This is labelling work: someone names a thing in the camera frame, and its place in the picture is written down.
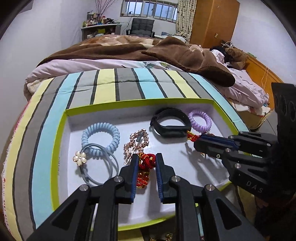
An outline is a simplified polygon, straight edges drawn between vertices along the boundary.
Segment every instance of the wooden headboard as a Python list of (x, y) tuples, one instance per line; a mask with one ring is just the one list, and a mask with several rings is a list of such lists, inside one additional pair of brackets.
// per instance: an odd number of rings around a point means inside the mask
[(248, 55), (248, 60), (246, 61), (246, 71), (248, 75), (251, 77), (251, 79), (262, 89), (265, 90), (266, 93), (269, 94), (269, 108), (271, 110), (274, 109), (274, 96), (271, 89), (271, 83), (277, 82), (277, 83), (283, 83), (282, 80), (277, 77), (275, 73), (273, 73), (270, 69), (266, 68), (264, 64), (259, 62), (254, 57), (251, 57)]

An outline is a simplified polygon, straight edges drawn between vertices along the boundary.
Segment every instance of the curtain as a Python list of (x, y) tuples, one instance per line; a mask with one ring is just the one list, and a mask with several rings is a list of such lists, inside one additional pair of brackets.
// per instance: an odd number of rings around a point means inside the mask
[(179, 0), (176, 21), (177, 34), (189, 42), (197, 0)]

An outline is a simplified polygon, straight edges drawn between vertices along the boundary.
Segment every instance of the striped cloth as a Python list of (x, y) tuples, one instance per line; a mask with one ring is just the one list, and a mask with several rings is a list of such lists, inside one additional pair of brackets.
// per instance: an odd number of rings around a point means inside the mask
[(240, 131), (247, 131), (227, 100), (196, 74), (159, 69), (102, 69), (44, 80), (33, 95), (9, 145), (2, 174), (6, 225), (17, 241), (53, 212), (51, 161), (66, 109), (154, 98), (213, 99)]

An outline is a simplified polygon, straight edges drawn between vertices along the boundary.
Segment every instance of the gray stripe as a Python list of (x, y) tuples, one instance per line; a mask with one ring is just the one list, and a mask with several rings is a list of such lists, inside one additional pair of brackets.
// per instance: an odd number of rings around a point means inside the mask
[(164, 72), (164, 70), (151, 69), (151, 71), (158, 79), (160, 86), (168, 98), (183, 98), (180, 91), (177, 89), (170, 77)]
[(190, 74), (186, 72), (178, 72), (188, 84), (198, 93), (198, 95), (203, 99), (213, 99), (211, 95), (200, 85), (200, 83), (193, 78)]
[(14, 176), (14, 196), (15, 210), (17, 221), (20, 227), (20, 233), (26, 240), (33, 233), (33, 225), (30, 215), (29, 202), (29, 176), (30, 167), (33, 158), (33, 150), (35, 148), (38, 132), (44, 117), (51, 105), (52, 99), (57, 91), (57, 88), (65, 78), (64, 76), (56, 77), (52, 80), (42, 100), (36, 108), (36, 111), (27, 126), (27, 131), (23, 138), (23, 143), (17, 159)]
[(117, 69), (120, 100), (142, 99), (131, 69)]
[(94, 87), (95, 76), (96, 70), (83, 72), (69, 109), (89, 105)]

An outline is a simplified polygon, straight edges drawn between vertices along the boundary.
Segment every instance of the flower charm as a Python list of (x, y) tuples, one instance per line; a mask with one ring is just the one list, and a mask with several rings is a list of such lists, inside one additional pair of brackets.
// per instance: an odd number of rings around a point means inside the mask
[(80, 153), (80, 151), (77, 151), (75, 153), (75, 156), (73, 157), (73, 161), (76, 162), (78, 166), (82, 166), (82, 164), (86, 163), (86, 154), (84, 152)]

